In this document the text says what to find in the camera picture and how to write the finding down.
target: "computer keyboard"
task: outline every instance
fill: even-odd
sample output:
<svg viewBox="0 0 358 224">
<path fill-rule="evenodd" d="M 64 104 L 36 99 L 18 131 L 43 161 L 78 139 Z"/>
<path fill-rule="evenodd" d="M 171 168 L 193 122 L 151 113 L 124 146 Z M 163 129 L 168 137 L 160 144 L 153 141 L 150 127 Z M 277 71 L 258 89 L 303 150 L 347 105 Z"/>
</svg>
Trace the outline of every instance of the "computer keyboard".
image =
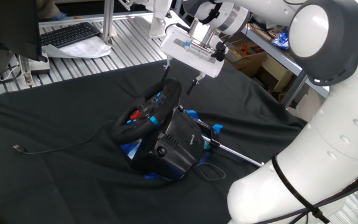
<svg viewBox="0 0 358 224">
<path fill-rule="evenodd" d="M 40 35 L 43 46 L 52 44 L 60 48 L 100 34 L 89 22 L 82 22 Z"/>
</svg>

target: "black fabric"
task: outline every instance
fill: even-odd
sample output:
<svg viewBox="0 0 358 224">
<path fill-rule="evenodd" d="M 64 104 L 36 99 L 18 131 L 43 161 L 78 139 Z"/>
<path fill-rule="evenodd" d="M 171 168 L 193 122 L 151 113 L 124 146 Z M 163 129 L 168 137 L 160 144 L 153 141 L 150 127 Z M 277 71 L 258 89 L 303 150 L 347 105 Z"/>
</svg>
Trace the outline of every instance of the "black fabric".
<svg viewBox="0 0 358 224">
<path fill-rule="evenodd" d="M 145 179 L 115 146 L 107 125 L 89 143 L 66 151 L 27 156 L 82 142 L 161 80 L 165 62 L 76 78 L 0 95 L 0 223 L 227 223 L 231 184 L 256 168 L 218 149 L 206 162 L 226 178 L 204 181 Z M 187 86 L 198 72 L 172 62 L 170 77 Z M 200 81 L 181 104 L 208 124 L 224 126 L 219 141 L 258 162 L 288 146 L 305 125 L 258 84 L 225 65 L 217 78 Z"/>
</svg>

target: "steering wheel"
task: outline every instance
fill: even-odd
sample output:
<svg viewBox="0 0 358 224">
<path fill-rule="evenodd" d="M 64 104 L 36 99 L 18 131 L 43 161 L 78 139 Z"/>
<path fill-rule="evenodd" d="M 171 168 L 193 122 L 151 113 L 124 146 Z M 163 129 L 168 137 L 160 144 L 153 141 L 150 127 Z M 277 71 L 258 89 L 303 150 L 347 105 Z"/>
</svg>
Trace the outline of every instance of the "steering wheel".
<svg viewBox="0 0 358 224">
<path fill-rule="evenodd" d="M 134 142 L 159 126 L 178 105 L 181 84 L 167 78 L 144 91 L 126 109 L 112 129 L 112 140 L 117 144 Z"/>
</svg>

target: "paper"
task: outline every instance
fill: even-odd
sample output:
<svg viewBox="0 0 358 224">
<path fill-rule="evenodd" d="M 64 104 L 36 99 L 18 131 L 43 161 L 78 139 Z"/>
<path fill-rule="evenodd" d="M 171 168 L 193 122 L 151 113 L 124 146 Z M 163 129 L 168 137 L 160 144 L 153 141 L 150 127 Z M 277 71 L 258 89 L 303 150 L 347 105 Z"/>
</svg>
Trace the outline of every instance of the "paper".
<svg viewBox="0 0 358 224">
<path fill-rule="evenodd" d="M 107 56 L 111 52 L 111 47 L 99 37 L 82 40 L 60 49 L 53 45 L 45 46 L 43 49 L 51 58 L 98 58 Z"/>
</svg>

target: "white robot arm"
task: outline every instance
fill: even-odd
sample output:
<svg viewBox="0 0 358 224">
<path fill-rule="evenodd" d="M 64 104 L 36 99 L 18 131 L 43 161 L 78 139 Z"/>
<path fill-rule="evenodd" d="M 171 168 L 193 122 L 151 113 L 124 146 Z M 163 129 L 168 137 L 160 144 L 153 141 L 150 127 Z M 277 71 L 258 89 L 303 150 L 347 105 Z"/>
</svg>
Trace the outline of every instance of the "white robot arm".
<svg viewBox="0 0 358 224">
<path fill-rule="evenodd" d="M 205 35 L 210 38 L 199 40 L 192 35 L 192 29 L 188 32 L 172 26 L 167 29 L 161 49 L 215 77 L 223 64 L 213 57 L 219 50 L 217 33 L 241 30 L 249 17 L 238 12 L 250 11 L 267 21 L 290 26 L 289 42 L 295 60 L 312 83 L 331 86 L 328 98 L 312 121 L 277 156 L 277 166 L 269 161 L 234 182 L 227 196 L 230 224 L 269 223 L 285 215 L 286 219 L 274 221 L 290 223 L 296 211 L 305 205 L 283 184 L 278 167 L 290 185 L 312 205 L 358 179 L 358 0 L 309 0 L 301 6 L 283 0 L 228 0 L 220 6 L 217 3 L 183 2 L 189 15 L 212 30 Z M 328 217 L 335 212 L 333 208 L 327 205 L 320 210 Z"/>
<path fill-rule="evenodd" d="M 165 16 L 169 12 L 172 0 L 118 0 L 128 11 L 132 5 L 142 4 L 147 10 L 154 12 L 152 25 L 149 31 L 151 39 L 165 37 Z"/>
</svg>

